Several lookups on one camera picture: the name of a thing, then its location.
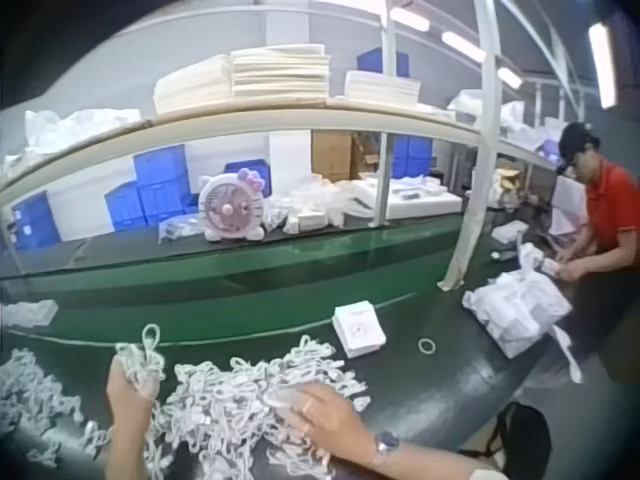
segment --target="shelf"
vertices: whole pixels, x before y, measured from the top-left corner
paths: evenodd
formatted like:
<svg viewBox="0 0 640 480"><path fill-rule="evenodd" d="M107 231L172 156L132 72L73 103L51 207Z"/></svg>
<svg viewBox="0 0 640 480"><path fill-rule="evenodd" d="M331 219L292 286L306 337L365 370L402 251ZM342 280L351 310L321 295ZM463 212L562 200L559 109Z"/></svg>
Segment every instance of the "shelf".
<svg viewBox="0 0 640 480"><path fill-rule="evenodd" d="M470 146L477 146L480 138L473 127L387 105L343 99L232 100L160 115L75 145L0 184L0 205L78 170L125 155L213 136L301 129L387 132ZM500 142L499 152L543 168L555 168L544 158L505 141Z"/></svg>

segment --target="hand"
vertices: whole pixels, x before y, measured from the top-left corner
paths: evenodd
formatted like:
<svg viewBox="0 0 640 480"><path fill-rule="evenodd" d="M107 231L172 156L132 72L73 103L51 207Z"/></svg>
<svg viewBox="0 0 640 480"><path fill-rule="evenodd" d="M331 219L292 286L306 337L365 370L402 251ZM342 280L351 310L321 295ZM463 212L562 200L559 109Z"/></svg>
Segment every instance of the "hand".
<svg viewBox="0 0 640 480"><path fill-rule="evenodd" d="M587 264L584 259L574 260L566 263L558 270L558 278L565 282L575 282L589 273Z"/></svg>
<svg viewBox="0 0 640 480"><path fill-rule="evenodd" d="M111 362L107 397L113 414L114 439L118 437L132 445L142 445L151 423L153 402L140 395L127 380L118 357L113 357Z"/></svg>
<svg viewBox="0 0 640 480"><path fill-rule="evenodd" d="M327 385L310 384L292 396L293 408L279 411L291 426L313 444L336 457L369 465L376 456L369 433L351 402Z"/></svg>
<svg viewBox="0 0 640 480"><path fill-rule="evenodd" d="M556 255L556 262L558 263L567 263L573 259L575 255L571 251L571 249L563 249L558 252Z"/></svg>

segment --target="small fan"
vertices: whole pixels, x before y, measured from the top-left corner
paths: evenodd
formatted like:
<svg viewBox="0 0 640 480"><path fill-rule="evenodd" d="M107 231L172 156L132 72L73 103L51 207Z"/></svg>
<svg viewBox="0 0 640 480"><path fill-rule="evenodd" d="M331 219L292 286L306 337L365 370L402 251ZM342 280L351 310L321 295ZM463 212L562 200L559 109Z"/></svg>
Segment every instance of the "small fan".
<svg viewBox="0 0 640 480"><path fill-rule="evenodd" d="M200 192L199 209L204 216L205 238L262 240L260 226L264 212L264 180L257 172L243 168L238 174L203 177L206 185Z"/></svg>

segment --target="fluorescent light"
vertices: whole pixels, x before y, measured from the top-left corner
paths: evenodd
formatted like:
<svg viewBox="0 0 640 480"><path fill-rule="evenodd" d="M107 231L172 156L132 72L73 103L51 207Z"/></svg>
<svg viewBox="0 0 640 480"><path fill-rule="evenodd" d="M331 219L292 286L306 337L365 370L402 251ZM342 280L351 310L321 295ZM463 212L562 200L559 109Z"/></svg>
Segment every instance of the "fluorescent light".
<svg viewBox="0 0 640 480"><path fill-rule="evenodd" d="M383 0L316 0L323 3L332 3L341 7L355 8L364 12L375 13L380 15L383 11Z"/></svg>
<svg viewBox="0 0 640 480"><path fill-rule="evenodd" d="M516 90L522 85L522 79L507 67L498 69L498 77L500 77L500 80L504 83Z"/></svg>
<svg viewBox="0 0 640 480"><path fill-rule="evenodd" d="M487 58L487 52L453 32L444 32L442 41L478 63L484 62L484 59Z"/></svg>
<svg viewBox="0 0 640 480"><path fill-rule="evenodd" d="M426 32L431 27L429 20L404 8L394 7L391 9L390 15L394 22L402 23L421 32Z"/></svg>
<svg viewBox="0 0 640 480"><path fill-rule="evenodd" d="M618 103L618 92L609 29L601 23L595 24L589 29L589 40L598 74L600 103L602 108L613 107Z"/></svg>

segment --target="red shirt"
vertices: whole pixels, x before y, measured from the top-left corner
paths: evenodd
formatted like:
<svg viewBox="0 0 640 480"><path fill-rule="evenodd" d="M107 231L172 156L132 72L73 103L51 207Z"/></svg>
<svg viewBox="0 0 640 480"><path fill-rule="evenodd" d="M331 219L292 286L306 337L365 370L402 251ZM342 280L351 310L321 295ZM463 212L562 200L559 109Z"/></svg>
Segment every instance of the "red shirt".
<svg viewBox="0 0 640 480"><path fill-rule="evenodd" d="M587 212L598 247L618 247L618 232L640 230L640 189L622 167L602 160L600 179L587 185Z"/></svg>

